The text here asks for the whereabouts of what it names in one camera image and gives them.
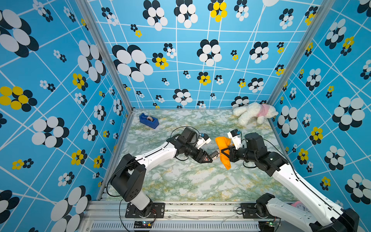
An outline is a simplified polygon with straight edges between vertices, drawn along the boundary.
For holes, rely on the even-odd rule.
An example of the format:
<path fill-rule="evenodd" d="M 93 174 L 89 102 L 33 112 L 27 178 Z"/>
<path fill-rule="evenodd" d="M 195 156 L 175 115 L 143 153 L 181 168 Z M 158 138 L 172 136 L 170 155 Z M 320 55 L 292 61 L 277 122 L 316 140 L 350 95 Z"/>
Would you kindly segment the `newspaper print eyeglass case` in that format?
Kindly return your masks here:
<path fill-rule="evenodd" d="M 215 151 L 213 151 L 212 153 L 210 153 L 210 154 L 209 154 L 209 157 L 210 157 L 212 160 L 219 159 L 219 157 L 220 157 L 220 152 L 219 152 L 219 150 L 215 150 Z"/>

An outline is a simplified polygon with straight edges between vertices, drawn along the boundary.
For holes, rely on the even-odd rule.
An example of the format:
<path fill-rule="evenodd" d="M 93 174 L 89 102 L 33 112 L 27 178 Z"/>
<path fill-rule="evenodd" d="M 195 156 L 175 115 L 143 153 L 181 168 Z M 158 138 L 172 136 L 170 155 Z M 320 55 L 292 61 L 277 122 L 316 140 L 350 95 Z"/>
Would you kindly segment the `orange cloth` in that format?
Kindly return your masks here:
<path fill-rule="evenodd" d="M 231 168 L 231 162 L 229 158 L 231 139 L 227 137 L 217 137 L 215 139 L 215 142 L 219 148 L 220 160 L 225 168 L 229 170 Z"/>

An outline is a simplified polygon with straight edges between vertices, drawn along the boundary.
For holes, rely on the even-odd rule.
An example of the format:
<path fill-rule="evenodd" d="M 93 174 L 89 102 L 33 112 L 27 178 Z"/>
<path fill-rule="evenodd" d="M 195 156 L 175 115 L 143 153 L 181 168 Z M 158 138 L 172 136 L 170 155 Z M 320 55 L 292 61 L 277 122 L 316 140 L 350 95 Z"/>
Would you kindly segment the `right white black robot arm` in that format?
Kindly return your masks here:
<path fill-rule="evenodd" d="M 280 218 L 305 232 L 356 232 L 359 215 L 351 208 L 336 204 L 301 177 L 291 163 L 280 153 L 271 152 L 265 139 L 257 133 L 231 131 L 223 142 L 218 142 L 221 157 L 229 162 L 252 162 L 285 186 L 306 208 L 301 210 L 276 196 L 266 193 L 256 200 L 255 213 L 261 218 Z"/>

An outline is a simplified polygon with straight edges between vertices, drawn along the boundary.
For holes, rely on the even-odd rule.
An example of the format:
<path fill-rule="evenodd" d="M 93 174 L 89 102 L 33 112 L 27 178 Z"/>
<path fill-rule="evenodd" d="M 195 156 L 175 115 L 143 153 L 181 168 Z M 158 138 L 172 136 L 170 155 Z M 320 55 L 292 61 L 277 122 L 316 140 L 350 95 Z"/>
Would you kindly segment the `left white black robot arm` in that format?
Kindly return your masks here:
<path fill-rule="evenodd" d="M 209 135 L 193 127 L 184 126 L 183 129 L 181 134 L 171 135 L 164 144 L 143 155 L 124 155 L 109 179 L 109 185 L 119 196 L 145 216 L 151 211 L 153 203 L 142 191 L 147 172 L 181 154 L 201 164 L 212 163 L 215 159 L 202 149 L 203 145 L 211 142 Z"/>

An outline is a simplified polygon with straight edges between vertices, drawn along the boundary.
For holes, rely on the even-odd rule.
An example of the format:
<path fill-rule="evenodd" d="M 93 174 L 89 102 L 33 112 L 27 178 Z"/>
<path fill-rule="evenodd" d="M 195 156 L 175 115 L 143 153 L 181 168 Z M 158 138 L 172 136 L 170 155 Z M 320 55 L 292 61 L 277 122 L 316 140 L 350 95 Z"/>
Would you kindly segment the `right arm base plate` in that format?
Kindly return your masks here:
<path fill-rule="evenodd" d="M 241 203 L 239 208 L 244 219 L 264 219 L 264 220 L 274 220 L 277 217 L 272 216 L 269 213 L 261 213 L 256 207 L 256 203 Z"/>

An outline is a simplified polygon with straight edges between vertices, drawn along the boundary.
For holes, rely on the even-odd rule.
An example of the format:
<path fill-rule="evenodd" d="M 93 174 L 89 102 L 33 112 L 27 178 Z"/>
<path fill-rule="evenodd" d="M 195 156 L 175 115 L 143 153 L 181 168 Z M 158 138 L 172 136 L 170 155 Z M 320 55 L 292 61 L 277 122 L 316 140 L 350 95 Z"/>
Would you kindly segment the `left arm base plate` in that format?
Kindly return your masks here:
<path fill-rule="evenodd" d="M 127 205 L 125 218 L 164 218 L 165 204 L 150 203 L 143 210 L 139 210 L 135 205 Z"/>

